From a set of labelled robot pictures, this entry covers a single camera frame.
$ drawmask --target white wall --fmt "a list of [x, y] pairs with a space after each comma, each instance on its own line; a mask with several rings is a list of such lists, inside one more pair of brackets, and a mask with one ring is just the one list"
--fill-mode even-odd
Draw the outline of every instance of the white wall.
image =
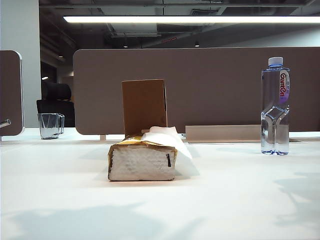
[[221, 47], [320, 47], [320, 27], [235, 42]]
[[39, 0], [1, 0], [1, 49], [22, 55], [25, 126], [38, 126], [41, 99]]

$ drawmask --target tissue box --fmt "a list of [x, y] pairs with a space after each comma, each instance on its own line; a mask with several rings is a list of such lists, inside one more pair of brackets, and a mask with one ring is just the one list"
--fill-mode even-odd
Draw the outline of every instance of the tissue box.
[[177, 150], [130, 137], [110, 147], [108, 179], [111, 181], [162, 181], [175, 178]]

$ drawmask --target ceiling light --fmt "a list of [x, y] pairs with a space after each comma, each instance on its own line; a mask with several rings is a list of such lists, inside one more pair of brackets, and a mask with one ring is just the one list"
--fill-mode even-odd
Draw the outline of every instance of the ceiling light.
[[69, 23], [162, 23], [162, 24], [213, 24], [213, 23], [305, 23], [319, 24], [320, 16], [64, 16]]

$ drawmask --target chair headrest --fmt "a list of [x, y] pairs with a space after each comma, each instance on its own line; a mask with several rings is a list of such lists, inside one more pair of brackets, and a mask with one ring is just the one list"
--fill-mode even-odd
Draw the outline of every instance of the chair headrest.
[[67, 84], [42, 81], [42, 98], [47, 100], [70, 100], [71, 90]]

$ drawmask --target metal bar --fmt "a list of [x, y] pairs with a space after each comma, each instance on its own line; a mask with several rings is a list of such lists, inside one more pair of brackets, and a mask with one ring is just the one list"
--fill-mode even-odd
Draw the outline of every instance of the metal bar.
[[9, 126], [10, 124], [11, 124], [11, 120], [10, 119], [6, 119], [5, 121], [0, 122], [0, 129], [4, 128], [6, 126]]
[[[105, 15], [105, 12], [100, 7], [97, 7], [97, 9], [102, 15]], [[111, 36], [114, 36], [116, 34], [114, 27], [110, 23], [106, 24], [106, 28], [110, 32]]]
[[313, 4], [316, 0], [308, 0], [304, 3], [304, 6], [310, 6], [311, 4]]
[[117, 31], [117, 34], [184, 34], [184, 33], [194, 33], [199, 31]]
[[56, 8], [56, 9], [79, 9], [79, 8], [128, 8], [128, 7], [144, 7], [144, 8], [167, 8], [167, 7], [190, 7], [190, 8], [300, 8], [306, 4], [281, 4], [281, 3], [251, 3], [251, 4], [233, 4], [233, 3], [165, 3], [165, 4], [41, 4], [39, 8]]
[[215, 15], [222, 15], [224, 13], [224, 11], [226, 10], [226, 8], [227, 8], [226, 6], [220, 7]]
[[116, 38], [155, 38], [155, 37], [161, 37], [161, 34], [155, 34], [155, 35], [114, 35], [111, 36], [111, 38], [116, 39]]

